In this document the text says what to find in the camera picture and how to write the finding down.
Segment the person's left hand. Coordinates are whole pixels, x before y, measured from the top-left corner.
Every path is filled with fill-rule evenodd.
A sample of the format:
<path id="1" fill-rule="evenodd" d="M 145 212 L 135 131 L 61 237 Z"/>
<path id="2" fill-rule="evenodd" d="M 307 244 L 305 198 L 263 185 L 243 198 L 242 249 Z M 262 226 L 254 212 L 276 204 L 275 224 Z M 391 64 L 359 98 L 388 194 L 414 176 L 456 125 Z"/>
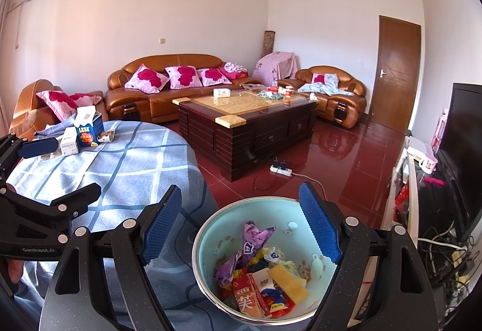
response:
<path id="1" fill-rule="evenodd" d="M 8 274 L 13 284 L 18 284 L 24 273 L 24 261 L 8 259 Z"/>

